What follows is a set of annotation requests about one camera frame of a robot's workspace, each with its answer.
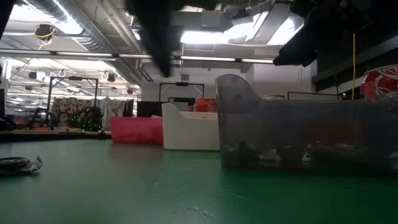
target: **red circular object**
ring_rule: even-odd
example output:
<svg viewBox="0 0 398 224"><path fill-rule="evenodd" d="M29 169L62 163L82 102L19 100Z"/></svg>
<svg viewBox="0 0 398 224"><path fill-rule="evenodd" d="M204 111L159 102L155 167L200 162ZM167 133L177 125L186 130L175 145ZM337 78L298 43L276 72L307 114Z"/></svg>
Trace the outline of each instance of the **red circular object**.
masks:
<svg viewBox="0 0 398 224"><path fill-rule="evenodd" d="M215 99L197 99L195 102L197 112L217 112L217 104Z"/></svg>
<svg viewBox="0 0 398 224"><path fill-rule="evenodd" d="M375 68L365 73L361 93L365 98L398 90L398 65Z"/></svg>

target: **pink bin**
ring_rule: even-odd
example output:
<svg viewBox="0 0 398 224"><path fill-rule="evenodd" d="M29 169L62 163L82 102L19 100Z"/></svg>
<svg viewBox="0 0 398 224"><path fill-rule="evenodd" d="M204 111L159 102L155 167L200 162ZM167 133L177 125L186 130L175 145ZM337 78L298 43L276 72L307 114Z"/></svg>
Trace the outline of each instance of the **pink bin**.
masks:
<svg viewBox="0 0 398 224"><path fill-rule="evenodd" d="M162 118L111 117L113 143L163 145Z"/></svg>

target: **clear plastic container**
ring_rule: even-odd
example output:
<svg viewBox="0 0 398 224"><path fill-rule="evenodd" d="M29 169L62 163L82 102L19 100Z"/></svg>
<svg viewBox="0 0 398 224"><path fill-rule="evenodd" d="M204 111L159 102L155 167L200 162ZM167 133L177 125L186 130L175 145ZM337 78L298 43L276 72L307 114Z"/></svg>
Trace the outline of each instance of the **clear plastic container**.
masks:
<svg viewBox="0 0 398 224"><path fill-rule="evenodd" d="M111 117L111 130L114 143L163 145L162 118Z"/></svg>
<svg viewBox="0 0 398 224"><path fill-rule="evenodd" d="M368 101L262 100L243 78L216 79L221 161L244 168L398 169L398 94Z"/></svg>

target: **red object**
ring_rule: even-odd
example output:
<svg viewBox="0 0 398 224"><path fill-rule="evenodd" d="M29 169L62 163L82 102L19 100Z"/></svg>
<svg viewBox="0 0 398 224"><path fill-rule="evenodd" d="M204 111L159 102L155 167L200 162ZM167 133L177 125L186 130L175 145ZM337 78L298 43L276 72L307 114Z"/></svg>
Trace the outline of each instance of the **red object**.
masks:
<svg viewBox="0 0 398 224"><path fill-rule="evenodd" d="M197 99L195 102L197 112L217 112L217 104L215 99Z"/></svg>
<svg viewBox="0 0 398 224"><path fill-rule="evenodd" d="M111 117L111 131L114 143L163 145L162 118Z"/></svg>
<svg viewBox="0 0 398 224"><path fill-rule="evenodd" d="M375 68L365 73L361 93L365 98L398 90L398 65Z"/></svg>

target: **green item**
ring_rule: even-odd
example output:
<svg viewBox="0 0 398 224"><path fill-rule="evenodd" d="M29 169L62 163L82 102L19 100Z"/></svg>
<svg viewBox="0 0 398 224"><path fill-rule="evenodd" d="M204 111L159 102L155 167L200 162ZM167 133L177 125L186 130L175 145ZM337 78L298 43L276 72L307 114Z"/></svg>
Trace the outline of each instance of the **green item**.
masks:
<svg viewBox="0 0 398 224"><path fill-rule="evenodd" d="M0 178L7 223L397 223L398 180L221 166L218 152L110 140L0 144L35 157L33 175Z"/></svg>

